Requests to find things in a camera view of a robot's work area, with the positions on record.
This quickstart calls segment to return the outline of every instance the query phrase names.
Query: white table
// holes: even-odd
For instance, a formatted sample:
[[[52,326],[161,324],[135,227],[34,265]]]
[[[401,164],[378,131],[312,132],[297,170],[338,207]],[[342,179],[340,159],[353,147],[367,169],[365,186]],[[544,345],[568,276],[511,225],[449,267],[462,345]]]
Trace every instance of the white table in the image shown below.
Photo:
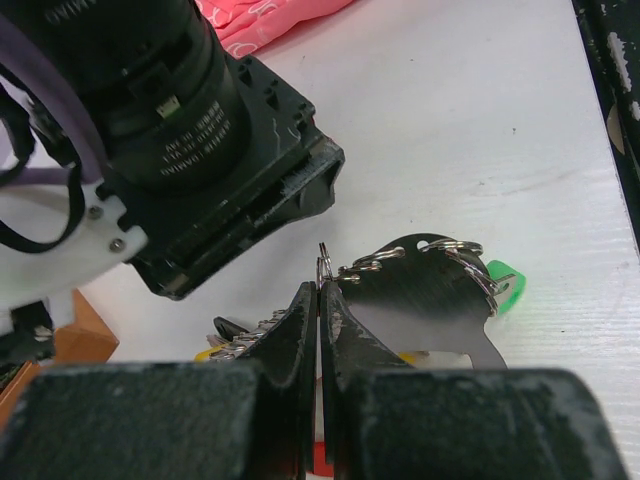
[[[361,0],[260,57],[346,151],[336,205],[288,226],[180,303],[133,269],[83,291],[114,360],[189,360],[211,319],[254,325],[314,278],[433,232],[484,244],[529,281],[487,331],[511,367],[578,373],[640,474],[640,268],[569,0]]]

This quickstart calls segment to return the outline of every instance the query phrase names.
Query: green plastic piece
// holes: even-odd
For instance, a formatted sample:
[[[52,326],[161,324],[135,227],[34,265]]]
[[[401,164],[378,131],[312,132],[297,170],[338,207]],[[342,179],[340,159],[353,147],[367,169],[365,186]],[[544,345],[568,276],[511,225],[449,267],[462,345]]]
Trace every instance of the green plastic piece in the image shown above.
[[[513,274],[516,276],[516,287],[513,290],[511,297],[509,297],[509,299],[506,302],[500,305],[500,309],[498,310],[498,314],[502,315],[503,313],[506,313],[509,310],[511,310],[511,307],[515,305],[515,303],[520,298],[520,295],[522,295],[522,292],[524,292],[524,287],[527,284],[527,277],[522,275],[517,270],[514,270],[513,268],[511,268],[506,263],[502,263],[500,260],[491,260],[487,264],[487,270],[489,270],[489,276],[493,280],[499,280],[505,275]]]

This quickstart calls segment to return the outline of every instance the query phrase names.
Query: purple cable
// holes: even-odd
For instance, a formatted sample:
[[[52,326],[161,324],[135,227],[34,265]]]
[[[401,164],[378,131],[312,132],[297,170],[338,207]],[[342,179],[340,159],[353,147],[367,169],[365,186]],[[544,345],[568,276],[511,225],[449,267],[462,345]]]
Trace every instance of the purple cable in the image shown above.
[[[106,166],[107,154],[89,113],[51,62],[2,14],[0,63],[29,87],[60,124],[81,158],[83,181],[99,180],[102,177],[100,167]],[[63,169],[26,169],[14,184],[64,184],[67,175],[68,171]]]

